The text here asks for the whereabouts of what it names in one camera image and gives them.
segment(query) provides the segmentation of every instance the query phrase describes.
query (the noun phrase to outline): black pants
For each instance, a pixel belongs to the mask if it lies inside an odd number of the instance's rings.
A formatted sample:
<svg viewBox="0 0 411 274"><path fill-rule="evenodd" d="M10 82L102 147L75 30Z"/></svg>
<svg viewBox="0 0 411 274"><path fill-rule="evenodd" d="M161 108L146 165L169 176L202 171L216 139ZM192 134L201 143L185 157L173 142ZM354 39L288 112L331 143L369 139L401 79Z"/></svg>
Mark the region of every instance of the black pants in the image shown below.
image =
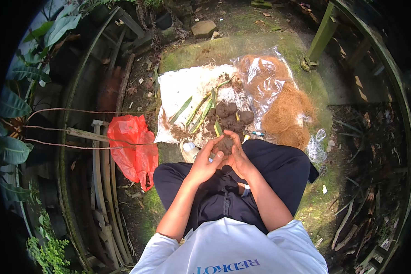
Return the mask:
<svg viewBox="0 0 411 274"><path fill-rule="evenodd" d="M242 149L294 216L308 180L312 183L318 177L306 154L294 147L274 145L263 140L247 140ZM155 169L155 188L166 210L191 167L191 163L166 163ZM217 170L212 178L204 182L195 196L184 235L203 222L223 217L255 225L267 234L253 195L249 193L241 197L237 182L247 183L230 166Z"/></svg>

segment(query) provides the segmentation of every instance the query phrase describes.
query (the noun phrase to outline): left hand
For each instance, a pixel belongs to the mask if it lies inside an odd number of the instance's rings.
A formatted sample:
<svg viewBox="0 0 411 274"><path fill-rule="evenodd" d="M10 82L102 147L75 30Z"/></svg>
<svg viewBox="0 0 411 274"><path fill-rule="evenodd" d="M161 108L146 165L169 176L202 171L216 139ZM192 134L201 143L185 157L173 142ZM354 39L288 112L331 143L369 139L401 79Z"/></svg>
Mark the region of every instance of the left hand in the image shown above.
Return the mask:
<svg viewBox="0 0 411 274"><path fill-rule="evenodd" d="M224 135L209 140L207 144L198 152L195 158L195 162L193 162L192 168L185 178L185 181L189 182L189 184L194 184L199 187L200 184L207 181L213 176L224 158L224 153L222 151L218 151L212 162L209 162L208 158L210 156L210 153L212 152L213 147L220 140L222 140L222 138L224 138Z"/></svg>

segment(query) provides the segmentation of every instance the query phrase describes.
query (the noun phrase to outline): white t-shirt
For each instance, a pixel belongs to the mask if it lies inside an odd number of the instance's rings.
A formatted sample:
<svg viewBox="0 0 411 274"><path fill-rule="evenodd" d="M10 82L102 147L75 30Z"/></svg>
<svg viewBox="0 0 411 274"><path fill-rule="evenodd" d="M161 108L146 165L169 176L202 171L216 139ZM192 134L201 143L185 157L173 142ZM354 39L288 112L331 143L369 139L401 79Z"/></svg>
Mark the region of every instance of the white t-shirt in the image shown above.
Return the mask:
<svg viewBox="0 0 411 274"><path fill-rule="evenodd" d="M130 274L328 273L300 221L263 234L255 226L222 218L205 222L179 245L156 233Z"/></svg>

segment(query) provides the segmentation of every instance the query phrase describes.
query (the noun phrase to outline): red plastic bag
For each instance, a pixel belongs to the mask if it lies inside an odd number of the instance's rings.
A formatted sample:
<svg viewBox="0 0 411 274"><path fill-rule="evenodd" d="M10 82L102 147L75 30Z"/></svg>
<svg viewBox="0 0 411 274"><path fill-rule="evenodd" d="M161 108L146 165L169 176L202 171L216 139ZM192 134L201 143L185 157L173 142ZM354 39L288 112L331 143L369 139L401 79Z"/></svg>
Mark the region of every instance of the red plastic bag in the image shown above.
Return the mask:
<svg viewBox="0 0 411 274"><path fill-rule="evenodd" d="M110 147L131 146L121 140L131 144L151 144L111 150L111 156L127 179L132 182L140 181L144 191L151 189L154 185L154 170L158 165L158 148L157 144L153 143L154 133L148 130L145 117L114 117L107 136L116 140L110 140ZM146 186L146 174L149 175L149 187Z"/></svg>

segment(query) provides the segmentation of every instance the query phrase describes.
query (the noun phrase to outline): clear plastic bag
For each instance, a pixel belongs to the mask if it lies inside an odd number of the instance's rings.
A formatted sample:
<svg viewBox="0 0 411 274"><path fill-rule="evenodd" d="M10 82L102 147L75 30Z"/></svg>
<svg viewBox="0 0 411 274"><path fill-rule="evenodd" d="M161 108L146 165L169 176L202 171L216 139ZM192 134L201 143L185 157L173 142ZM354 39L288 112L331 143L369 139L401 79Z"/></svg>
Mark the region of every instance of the clear plastic bag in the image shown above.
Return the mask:
<svg viewBox="0 0 411 274"><path fill-rule="evenodd" d="M126 146L111 150L111 155L125 177L132 182L140 182L142 189L148 191L154 185L154 170L158 166L158 148L154 133L148 130L145 117L125 115L114 117L108 128L110 147ZM131 144L151 144L128 147Z"/></svg>
<svg viewBox="0 0 411 274"><path fill-rule="evenodd" d="M269 110L292 72L277 47L231 60L237 69L254 113L254 127L262 130L262 117Z"/></svg>

